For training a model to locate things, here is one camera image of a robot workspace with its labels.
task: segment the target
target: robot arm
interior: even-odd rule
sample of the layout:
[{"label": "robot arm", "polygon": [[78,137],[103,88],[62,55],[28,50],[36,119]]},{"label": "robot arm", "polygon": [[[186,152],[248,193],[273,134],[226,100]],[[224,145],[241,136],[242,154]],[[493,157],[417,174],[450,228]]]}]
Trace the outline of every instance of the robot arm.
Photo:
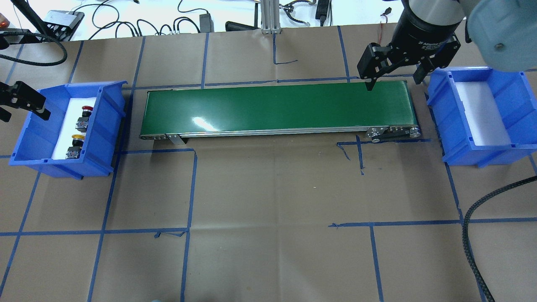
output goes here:
[{"label": "robot arm", "polygon": [[485,62],[502,71],[537,65],[535,0],[402,0],[403,13],[391,42],[370,43],[358,73],[372,90],[376,80],[401,66],[418,65],[417,84],[437,67],[449,65],[461,44],[454,34],[465,16],[467,40],[477,44]]}]

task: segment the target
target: black hose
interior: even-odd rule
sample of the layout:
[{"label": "black hose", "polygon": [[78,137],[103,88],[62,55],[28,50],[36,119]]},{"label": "black hose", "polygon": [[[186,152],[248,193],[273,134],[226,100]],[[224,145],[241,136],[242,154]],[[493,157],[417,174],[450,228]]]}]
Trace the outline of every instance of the black hose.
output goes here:
[{"label": "black hose", "polygon": [[479,272],[477,265],[475,264],[474,256],[470,252],[470,239],[468,238],[468,225],[470,223],[470,217],[474,213],[474,211],[482,204],[484,204],[487,200],[490,198],[503,193],[505,191],[509,191],[511,189],[514,189],[518,186],[537,181],[537,176],[532,176],[526,179],[523,179],[521,181],[508,184],[494,192],[491,192],[485,196],[483,196],[480,200],[478,200],[475,204],[473,204],[469,209],[468,212],[466,212],[464,223],[462,224],[462,245],[465,249],[465,255],[466,259],[468,260],[468,264],[470,264],[472,272],[474,272],[475,278],[477,280],[477,283],[483,290],[483,293],[487,299],[488,302],[495,302],[494,297],[489,291],[489,288],[487,287],[487,284],[485,283],[485,280],[483,279],[483,276],[481,276],[481,273]]},{"label": "black hose", "polygon": [[11,35],[29,35],[29,36],[33,36],[33,37],[40,37],[40,38],[43,38],[43,39],[45,39],[47,41],[54,42],[54,43],[58,44],[58,46],[63,51],[63,58],[62,59],[60,59],[60,60],[58,60],[56,62],[50,62],[50,63],[26,61],[26,60],[18,59],[16,57],[11,57],[11,56],[6,56],[6,55],[3,55],[3,54],[0,54],[0,58],[2,58],[2,59],[10,60],[10,61],[17,62],[17,63],[27,64],[27,65],[33,65],[33,66],[55,66],[55,65],[60,65],[61,63],[65,62],[67,60],[67,50],[65,49],[65,47],[63,47],[63,45],[58,40],[56,40],[56,39],[54,39],[52,37],[49,37],[47,35],[40,34],[40,33],[31,33],[31,32],[4,32],[1,35],[4,36],[4,37],[11,36]]}]

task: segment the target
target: empty blue bin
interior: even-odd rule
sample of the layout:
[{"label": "empty blue bin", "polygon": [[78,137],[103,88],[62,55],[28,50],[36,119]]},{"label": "empty blue bin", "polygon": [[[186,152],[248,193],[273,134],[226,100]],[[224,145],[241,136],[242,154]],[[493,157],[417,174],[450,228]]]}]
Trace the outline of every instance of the empty blue bin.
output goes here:
[{"label": "empty blue bin", "polygon": [[[82,179],[110,174],[119,125],[125,116],[125,99],[121,94],[125,83],[65,84],[39,90],[47,98],[45,107],[50,111],[50,119],[45,121],[28,113],[9,165],[27,166],[52,177]],[[96,101],[80,158],[51,159],[70,99],[90,97],[96,97]]]},{"label": "empty blue bin", "polygon": [[[473,121],[469,124],[465,113],[472,106],[472,100],[465,100],[465,108],[457,82],[486,83],[494,98],[492,103],[497,107],[495,114],[499,113],[498,123],[493,126],[502,127],[496,133],[498,136],[505,133],[508,142],[476,144],[470,130]],[[431,74],[427,104],[432,107],[442,139],[445,153],[442,159],[449,165],[481,168],[489,164],[510,164],[537,150],[537,102],[522,72],[505,73],[488,67],[437,69]]]}]

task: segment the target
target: blue bin with white liner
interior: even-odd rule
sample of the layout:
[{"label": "blue bin with white liner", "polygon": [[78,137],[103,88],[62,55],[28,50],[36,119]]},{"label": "blue bin with white liner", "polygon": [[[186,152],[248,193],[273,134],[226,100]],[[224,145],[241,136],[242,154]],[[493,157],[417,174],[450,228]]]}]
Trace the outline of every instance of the blue bin with white liner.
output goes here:
[{"label": "blue bin with white liner", "polygon": [[[47,99],[48,121],[28,113],[9,165],[27,166],[52,177],[107,176],[111,167],[125,99],[126,81],[65,84],[39,90]],[[96,97],[78,159],[51,159],[71,98]],[[73,134],[77,133],[73,125]]]},{"label": "blue bin with white liner", "polygon": [[511,164],[537,151],[537,102],[523,72],[437,69],[427,104],[451,166]]}]

